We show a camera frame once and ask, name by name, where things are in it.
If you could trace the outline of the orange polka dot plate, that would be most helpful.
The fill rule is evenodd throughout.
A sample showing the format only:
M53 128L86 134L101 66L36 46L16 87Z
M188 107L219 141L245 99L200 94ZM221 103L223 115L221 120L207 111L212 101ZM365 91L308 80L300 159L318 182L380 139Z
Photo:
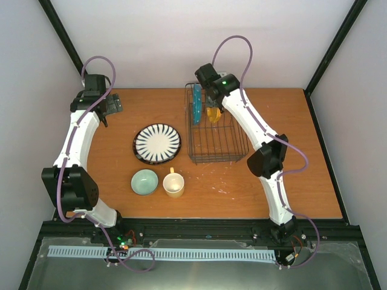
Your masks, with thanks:
M222 112L218 107L207 107L206 114L211 123L217 123L221 118Z

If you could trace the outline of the teal polka dot plate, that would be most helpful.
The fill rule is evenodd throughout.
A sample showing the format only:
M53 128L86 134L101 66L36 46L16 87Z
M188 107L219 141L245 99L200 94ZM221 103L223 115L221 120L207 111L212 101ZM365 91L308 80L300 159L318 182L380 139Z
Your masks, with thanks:
M203 93L199 84L194 84L192 88L192 120L193 125L199 125L202 115Z

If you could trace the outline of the dark wire dish rack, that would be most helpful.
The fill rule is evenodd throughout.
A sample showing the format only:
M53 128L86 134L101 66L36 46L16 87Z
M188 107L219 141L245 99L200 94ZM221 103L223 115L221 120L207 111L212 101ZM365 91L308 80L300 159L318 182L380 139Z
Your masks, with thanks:
M234 117L224 111L217 123L211 123L206 114L205 92L199 125L192 120L192 88L197 82L185 85L185 124L187 152L195 163L237 162L247 156L249 141Z

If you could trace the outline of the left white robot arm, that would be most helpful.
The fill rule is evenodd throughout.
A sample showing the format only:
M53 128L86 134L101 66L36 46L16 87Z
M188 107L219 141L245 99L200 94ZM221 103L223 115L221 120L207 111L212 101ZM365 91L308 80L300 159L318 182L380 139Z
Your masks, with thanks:
M126 228L117 222L120 213L100 199L98 185L86 167L97 128L107 124L107 115L123 108L119 96L108 92L107 76L86 75L84 82L84 89L70 104L70 126L61 153L52 167L43 169L41 178L61 216L71 211L75 217L90 218L105 228L107 239L119 243L126 236Z

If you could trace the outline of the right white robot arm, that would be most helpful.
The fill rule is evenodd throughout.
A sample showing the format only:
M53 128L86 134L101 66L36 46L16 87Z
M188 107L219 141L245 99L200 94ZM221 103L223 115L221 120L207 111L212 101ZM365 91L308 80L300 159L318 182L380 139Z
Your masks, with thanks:
M249 138L254 153L247 159L247 166L264 189L269 218L274 223L270 234L278 243L283 242L296 228L296 217L291 212L282 177L287 136L278 135L264 121L233 74L222 77L207 63L195 71L195 77L216 107L231 113Z

